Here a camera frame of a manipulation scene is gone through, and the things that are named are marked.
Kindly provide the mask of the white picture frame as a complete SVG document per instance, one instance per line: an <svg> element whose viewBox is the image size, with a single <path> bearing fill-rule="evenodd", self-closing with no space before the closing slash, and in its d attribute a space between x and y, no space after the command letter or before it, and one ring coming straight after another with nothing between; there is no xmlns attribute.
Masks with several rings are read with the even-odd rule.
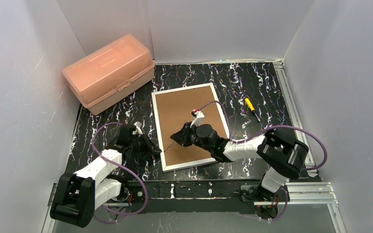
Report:
<svg viewBox="0 0 373 233"><path fill-rule="evenodd" d="M191 122L191 111L203 108L204 124L210 124L218 135L224 138L230 136L222 108L215 102L218 100L215 87L211 83L158 91L152 94L153 114L156 123L158 144L162 153L163 172L170 172L194 166L215 163L210 153L197 147L182 147L172 142L170 136L180 131L186 122Z"/></svg>

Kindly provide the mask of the yellow handled screwdriver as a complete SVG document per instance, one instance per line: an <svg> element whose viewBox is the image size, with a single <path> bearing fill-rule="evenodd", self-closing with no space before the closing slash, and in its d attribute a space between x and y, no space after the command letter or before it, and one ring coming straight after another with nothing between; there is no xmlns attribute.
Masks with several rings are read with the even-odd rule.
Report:
<svg viewBox="0 0 373 233"><path fill-rule="evenodd" d="M260 117L256 113L256 110L255 110L254 106L252 105L251 101L249 100L249 98L245 98L244 101L245 101L248 109L250 110L250 112L256 117L257 122L260 122L261 121Z"/></svg>

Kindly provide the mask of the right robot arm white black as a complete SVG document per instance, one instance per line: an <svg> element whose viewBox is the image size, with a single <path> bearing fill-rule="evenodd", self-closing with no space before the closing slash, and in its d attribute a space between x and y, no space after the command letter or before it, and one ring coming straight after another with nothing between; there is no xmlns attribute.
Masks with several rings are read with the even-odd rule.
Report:
<svg viewBox="0 0 373 233"><path fill-rule="evenodd" d="M265 129L251 139L235 142L219 136L209 124L196 126L189 122L170 138L182 147L195 145L221 163L249 158L263 159L270 168L257 190L268 194L277 192L290 179L299 178L309 152L305 143L285 133L280 126Z"/></svg>

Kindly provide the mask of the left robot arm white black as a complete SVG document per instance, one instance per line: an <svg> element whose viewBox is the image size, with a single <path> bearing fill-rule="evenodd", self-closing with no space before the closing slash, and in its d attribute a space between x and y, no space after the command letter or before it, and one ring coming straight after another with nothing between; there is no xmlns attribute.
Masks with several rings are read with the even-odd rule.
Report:
<svg viewBox="0 0 373 233"><path fill-rule="evenodd" d="M120 196L124 180L113 171L120 168L132 175L141 185L145 196L142 212L148 202L148 191L143 180L122 162L131 156L151 157L161 153L141 129L141 123L117 123L118 132L102 151L95 146L96 135L91 146L98 157L84 168L60 176L50 208L50 217L81 228L86 227L94 212L110 199Z"/></svg>

